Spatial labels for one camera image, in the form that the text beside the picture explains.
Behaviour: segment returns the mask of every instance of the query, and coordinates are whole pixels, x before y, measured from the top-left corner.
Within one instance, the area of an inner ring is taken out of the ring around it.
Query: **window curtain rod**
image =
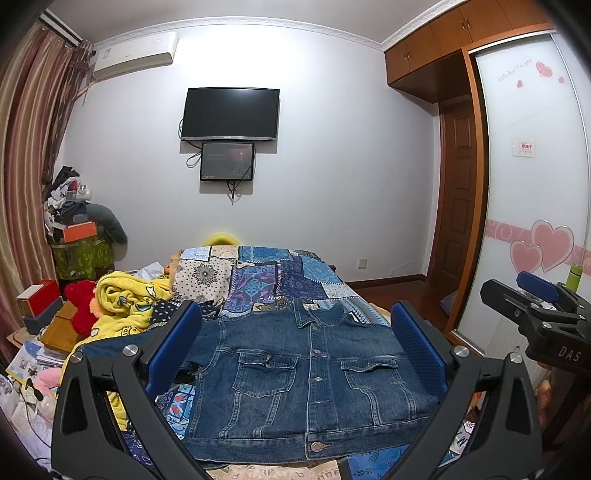
[[[50,10],[45,10],[41,17],[39,17],[39,21],[44,24],[46,27],[51,28],[55,33],[57,33],[61,38],[63,38],[66,42],[68,42],[71,46],[77,47],[79,43],[82,41],[80,35],[78,35],[75,31],[73,31],[70,27],[68,27],[63,21],[61,21],[57,16],[55,16]]]

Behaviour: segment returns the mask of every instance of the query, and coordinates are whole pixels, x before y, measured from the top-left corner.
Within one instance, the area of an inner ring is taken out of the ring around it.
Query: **orange box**
[[[96,223],[85,222],[78,223],[64,228],[64,242],[75,242],[82,238],[87,238],[96,235]]]

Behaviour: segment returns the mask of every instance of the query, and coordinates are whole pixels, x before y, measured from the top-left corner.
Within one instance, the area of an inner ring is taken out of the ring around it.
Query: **red box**
[[[17,297],[18,308],[24,317],[37,317],[59,296],[56,280],[41,280]]]
[[[96,235],[96,223],[84,222],[64,228],[64,242],[75,242]]]

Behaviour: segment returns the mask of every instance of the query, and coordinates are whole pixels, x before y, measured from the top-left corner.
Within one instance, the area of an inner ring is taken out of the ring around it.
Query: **air conditioner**
[[[177,44],[178,34],[166,32],[103,48],[97,54],[93,76],[96,80],[105,80],[123,73],[170,65]]]

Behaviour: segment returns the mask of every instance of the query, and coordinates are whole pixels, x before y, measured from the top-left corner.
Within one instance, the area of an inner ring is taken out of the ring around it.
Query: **blue gripper pad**
[[[391,322],[392,331],[423,388],[442,400],[447,393],[447,381],[453,366],[449,342],[439,330],[423,320],[407,301],[398,302],[392,307]]]
[[[549,281],[546,281],[533,273],[519,273],[517,275],[517,286],[548,303],[558,301],[559,299],[556,287]]]
[[[155,399],[168,391],[201,330],[201,321],[201,307],[198,303],[191,303],[148,366],[146,394],[149,398]]]

